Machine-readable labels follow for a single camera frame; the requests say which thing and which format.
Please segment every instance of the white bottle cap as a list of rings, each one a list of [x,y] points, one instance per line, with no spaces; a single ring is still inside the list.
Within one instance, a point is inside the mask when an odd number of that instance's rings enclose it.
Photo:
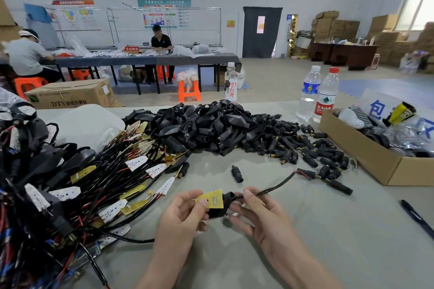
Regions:
[[[310,72],[319,72],[321,70],[321,67],[319,65],[312,65],[312,68],[310,69]]]

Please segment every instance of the brown desk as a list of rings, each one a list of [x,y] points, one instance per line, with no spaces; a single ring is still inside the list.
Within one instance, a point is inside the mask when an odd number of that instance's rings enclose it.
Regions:
[[[312,43],[310,45],[309,58],[312,61],[328,62],[330,53],[332,52],[331,44]]]
[[[339,45],[332,46],[329,62],[332,65],[348,66],[348,70],[364,70],[370,67],[378,46]]]

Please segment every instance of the black pen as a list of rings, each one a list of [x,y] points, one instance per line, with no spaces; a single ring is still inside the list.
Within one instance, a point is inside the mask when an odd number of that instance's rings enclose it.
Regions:
[[[431,226],[428,225],[427,222],[425,222],[422,217],[420,217],[420,215],[413,209],[413,207],[405,200],[401,200],[401,206],[404,208],[407,214],[409,214],[416,223],[422,226],[424,231],[434,240],[434,230],[431,228]]]

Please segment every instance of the blue floor mat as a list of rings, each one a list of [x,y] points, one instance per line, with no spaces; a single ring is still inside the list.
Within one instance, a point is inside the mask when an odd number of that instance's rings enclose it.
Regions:
[[[180,66],[175,67],[175,77],[177,77],[178,72],[186,71],[189,68],[194,68],[197,70],[197,67],[189,67],[189,66]],[[217,87],[214,86],[214,68],[212,67],[203,67],[200,70],[201,81],[202,81],[202,91],[203,92],[215,92],[217,91]],[[135,83],[119,81],[118,84],[115,85],[115,81],[113,78],[110,78],[111,87],[113,88],[113,92],[115,94],[137,94],[137,87]],[[139,84],[140,90],[142,94],[146,93],[156,93],[157,87],[155,84],[149,86],[146,83]],[[241,89],[251,89],[252,87],[245,81]],[[160,92],[161,93],[176,93],[178,91],[177,81],[174,80],[173,85],[165,85],[164,81],[160,81]]]
[[[434,110],[434,76],[411,76],[399,79],[343,80],[339,91],[360,98],[365,88],[394,96],[408,103]]]

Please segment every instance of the doorway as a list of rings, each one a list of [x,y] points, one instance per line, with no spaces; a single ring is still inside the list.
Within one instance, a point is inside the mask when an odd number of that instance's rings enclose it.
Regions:
[[[243,57],[270,58],[279,31],[282,8],[243,7]]]

